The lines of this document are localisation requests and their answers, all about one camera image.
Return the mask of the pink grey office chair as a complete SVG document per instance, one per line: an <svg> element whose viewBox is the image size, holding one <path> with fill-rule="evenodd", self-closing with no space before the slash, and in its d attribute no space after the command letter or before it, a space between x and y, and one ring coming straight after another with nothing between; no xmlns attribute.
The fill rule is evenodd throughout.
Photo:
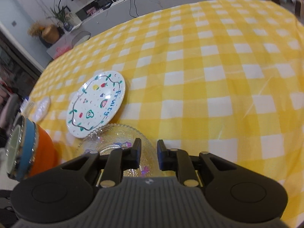
<svg viewBox="0 0 304 228"><path fill-rule="evenodd" d="M12 94L3 108L1 108L1 129L8 130L19 112L20 101L17 94Z"/></svg>

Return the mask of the white fruity painted plate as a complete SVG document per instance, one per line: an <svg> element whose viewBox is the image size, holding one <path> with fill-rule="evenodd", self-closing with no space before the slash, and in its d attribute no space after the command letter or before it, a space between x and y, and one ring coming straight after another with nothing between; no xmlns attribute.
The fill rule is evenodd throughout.
<svg viewBox="0 0 304 228"><path fill-rule="evenodd" d="M69 133L83 139L109 123L125 96L126 83L121 73L109 70L94 75L72 97L66 114Z"/></svg>

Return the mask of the orange steel bowl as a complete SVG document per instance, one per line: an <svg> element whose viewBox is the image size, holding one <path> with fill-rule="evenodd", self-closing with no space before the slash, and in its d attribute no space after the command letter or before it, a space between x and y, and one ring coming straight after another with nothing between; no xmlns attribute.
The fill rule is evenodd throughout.
<svg viewBox="0 0 304 228"><path fill-rule="evenodd" d="M35 144L33 160L30 163L28 177L50 170L58 165L58 152L49 134L35 123L38 142Z"/></svg>

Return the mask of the white blue small box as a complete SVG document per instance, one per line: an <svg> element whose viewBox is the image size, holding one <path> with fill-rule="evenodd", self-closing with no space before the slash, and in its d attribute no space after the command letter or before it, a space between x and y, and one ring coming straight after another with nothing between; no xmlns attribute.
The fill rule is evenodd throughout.
<svg viewBox="0 0 304 228"><path fill-rule="evenodd" d="M25 114L31 103L30 97L26 96L20 106L20 112Z"/></svg>

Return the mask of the blue vase green plant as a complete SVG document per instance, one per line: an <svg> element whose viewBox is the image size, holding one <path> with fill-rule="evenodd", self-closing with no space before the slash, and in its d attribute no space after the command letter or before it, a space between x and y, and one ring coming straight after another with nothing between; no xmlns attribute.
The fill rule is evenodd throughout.
<svg viewBox="0 0 304 228"><path fill-rule="evenodd" d="M65 14L65 6L61 5L61 1L58 1L58 4L53 4L53 8L50 8L52 15L50 17L48 17L48 19L50 18L55 18L57 19L59 22L61 22L63 28L65 31L70 32L73 29L73 26L71 23L69 23L66 19L66 14Z"/></svg>

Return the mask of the clear glass patterned plate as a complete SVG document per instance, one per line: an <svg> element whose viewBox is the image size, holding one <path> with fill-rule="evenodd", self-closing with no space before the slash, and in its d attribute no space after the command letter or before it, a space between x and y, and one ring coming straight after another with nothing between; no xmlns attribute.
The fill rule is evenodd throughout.
<svg viewBox="0 0 304 228"><path fill-rule="evenodd" d="M157 151L151 142L137 129L128 125L109 124L96 129L86 136L78 145L74 157L91 151L98 151L100 155L108 155L114 149L128 149L135 139L141 140L141 159L138 169L124 171L125 177L162 177L159 169Z"/></svg>

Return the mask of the yellow checkered tablecloth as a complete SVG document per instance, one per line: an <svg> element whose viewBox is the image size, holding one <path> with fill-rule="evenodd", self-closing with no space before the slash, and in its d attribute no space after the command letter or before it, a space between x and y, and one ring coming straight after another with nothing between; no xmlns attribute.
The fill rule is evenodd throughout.
<svg viewBox="0 0 304 228"><path fill-rule="evenodd" d="M152 12L92 37L51 62L30 98L51 99L40 122L61 152L75 92L114 70L126 93L113 123L152 143L209 151L280 182L283 221L303 222L303 25L270 1L214 0Z"/></svg>

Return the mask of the pink storage basket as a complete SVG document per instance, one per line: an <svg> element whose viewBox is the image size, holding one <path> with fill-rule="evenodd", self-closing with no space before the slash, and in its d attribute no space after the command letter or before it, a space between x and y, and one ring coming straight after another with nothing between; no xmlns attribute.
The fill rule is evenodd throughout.
<svg viewBox="0 0 304 228"><path fill-rule="evenodd" d="M62 47L57 47L54 59L60 57L61 55L65 54L66 52L70 51L72 49L71 45L64 45Z"/></svg>

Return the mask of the blue steel bowl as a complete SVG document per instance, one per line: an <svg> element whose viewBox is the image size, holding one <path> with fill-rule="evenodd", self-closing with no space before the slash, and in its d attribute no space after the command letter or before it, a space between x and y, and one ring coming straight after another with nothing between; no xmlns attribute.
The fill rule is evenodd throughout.
<svg viewBox="0 0 304 228"><path fill-rule="evenodd" d="M27 178L30 163L33 160L35 144L38 142L38 133L35 123L22 114L15 120L13 129L16 125L21 126L22 140L17 154L15 169L12 174L7 175L9 178L20 182Z"/></svg>

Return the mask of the green ceramic bowl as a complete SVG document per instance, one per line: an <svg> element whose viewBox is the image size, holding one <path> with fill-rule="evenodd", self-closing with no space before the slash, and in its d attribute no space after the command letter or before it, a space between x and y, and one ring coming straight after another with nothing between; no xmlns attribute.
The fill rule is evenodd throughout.
<svg viewBox="0 0 304 228"><path fill-rule="evenodd" d="M7 173L12 174L17 164L17 154L22 140L21 126L16 125L12 130L11 136L7 145Z"/></svg>

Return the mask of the golden vase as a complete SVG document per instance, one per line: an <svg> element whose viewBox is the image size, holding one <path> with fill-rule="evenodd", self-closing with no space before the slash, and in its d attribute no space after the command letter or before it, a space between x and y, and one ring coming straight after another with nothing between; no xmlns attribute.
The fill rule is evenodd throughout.
<svg viewBox="0 0 304 228"><path fill-rule="evenodd" d="M50 44L56 43L60 38L58 28L55 25L46 26L42 31L41 36L47 43Z"/></svg>

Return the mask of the small round rolling stool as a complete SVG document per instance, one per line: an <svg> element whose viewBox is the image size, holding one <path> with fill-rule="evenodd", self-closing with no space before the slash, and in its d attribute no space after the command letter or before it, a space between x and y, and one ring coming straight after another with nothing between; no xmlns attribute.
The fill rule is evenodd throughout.
<svg viewBox="0 0 304 228"><path fill-rule="evenodd" d="M88 31L81 31L78 33L71 42L72 48L82 44L83 42L86 42L91 37L91 33Z"/></svg>

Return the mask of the small white saucer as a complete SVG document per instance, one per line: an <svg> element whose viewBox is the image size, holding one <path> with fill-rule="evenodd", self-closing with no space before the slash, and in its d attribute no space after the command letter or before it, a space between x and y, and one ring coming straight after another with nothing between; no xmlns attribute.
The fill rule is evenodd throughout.
<svg viewBox="0 0 304 228"><path fill-rule="evenodd" d="M39 123L42 121L49 111L49 107L51 106L51 98L46 96L42 98L36 105L31 116L31 120L34 123Z"/></svg>

